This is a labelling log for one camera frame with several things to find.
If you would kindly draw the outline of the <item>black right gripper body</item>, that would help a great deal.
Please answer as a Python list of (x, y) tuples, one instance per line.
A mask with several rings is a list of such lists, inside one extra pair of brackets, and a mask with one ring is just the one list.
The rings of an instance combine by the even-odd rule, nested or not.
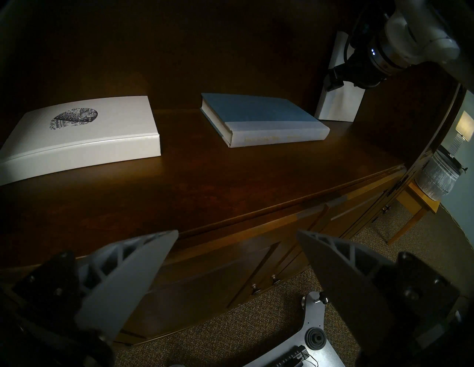
[(325, 91), (333, 91), (353, 83), (361, 89), (370, 89), (385, 79), (370, 61), (369, 43), (388, 20), (385, 10), (362, 10), (348, 35), (343, 49), (343, 63), (328, 69), (324, 79)]

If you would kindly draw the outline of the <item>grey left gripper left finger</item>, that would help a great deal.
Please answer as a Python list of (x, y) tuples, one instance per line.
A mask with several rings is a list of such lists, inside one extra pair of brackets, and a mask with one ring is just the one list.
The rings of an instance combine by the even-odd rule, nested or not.
[(113, 341), (140, 303), (177, 241), (177, 230), (108, 244), (77, 260), (81, 330), (100, 331)]

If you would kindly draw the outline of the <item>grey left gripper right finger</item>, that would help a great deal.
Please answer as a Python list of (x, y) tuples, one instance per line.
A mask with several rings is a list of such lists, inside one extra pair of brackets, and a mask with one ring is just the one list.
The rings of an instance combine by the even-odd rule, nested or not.
[(393, 349), (396, 318), (377, 285), (395, 262), (350, 240), (305, 230), (297, 240), (329, 301), (367, 356)]

